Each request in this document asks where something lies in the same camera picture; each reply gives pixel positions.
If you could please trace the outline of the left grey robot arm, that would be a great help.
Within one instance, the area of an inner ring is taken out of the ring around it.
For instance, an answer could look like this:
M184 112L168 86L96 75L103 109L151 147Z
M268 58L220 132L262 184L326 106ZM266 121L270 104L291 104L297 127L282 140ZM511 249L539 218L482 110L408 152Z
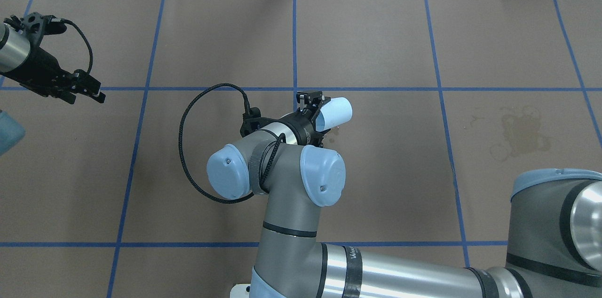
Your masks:
M3 77L41 97L74 104L77 94L81 94L104 103L106 96L100 90L101 82L92 77L89 70L66 71L57 58L28 38L28 35L33 35L32 31L24 30L20 34L8 22L4 22L3 26L0 50Z

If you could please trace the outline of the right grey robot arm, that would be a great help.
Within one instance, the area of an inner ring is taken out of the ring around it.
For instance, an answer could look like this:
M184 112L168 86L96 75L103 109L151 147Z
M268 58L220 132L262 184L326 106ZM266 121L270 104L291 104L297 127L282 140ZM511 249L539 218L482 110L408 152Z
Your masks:
M509 234L503 267L450 267L361 247L395 247L369 240L318 242L323 208L344 195L346 184L382 193L385 212L363 199L350 204L353 218L376 227L401 228L421 213L456 218L458 240L444 246L480 246L466 239L460 201L431 200L443 190L457 195L453 152L439 92L403 94L391 112L400 133L378 137L372 122L354 136L346 154L322 147L333 127L361 114L344 97L298 93L299 109L280 119L261 118L254 132L215 152L209 182L228 203L267 196L259 249L248 285L250 298L599 298L601 296L601 173L551 168L521 173L509 196Z

